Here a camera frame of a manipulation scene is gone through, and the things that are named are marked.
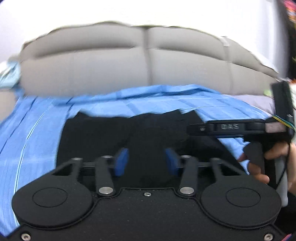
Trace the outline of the person's right hand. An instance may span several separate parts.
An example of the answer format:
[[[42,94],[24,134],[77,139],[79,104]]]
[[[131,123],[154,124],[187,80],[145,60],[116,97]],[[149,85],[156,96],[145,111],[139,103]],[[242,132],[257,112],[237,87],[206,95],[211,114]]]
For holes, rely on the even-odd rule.
[[[269,151],[264,154],[267,160],[273,160],[275,158],[285,156],[288,157],[287,161],[287,186],[288,191],[292,192],[295,186],[295,143],[281,142],[275,144]],[[261,168],[254,163],[251,163],[250,158],[243,153],[239,158],[238,162],[249,160],[247,166],[248,172],[258,181],[268,184],[269,177],[261,172]]]

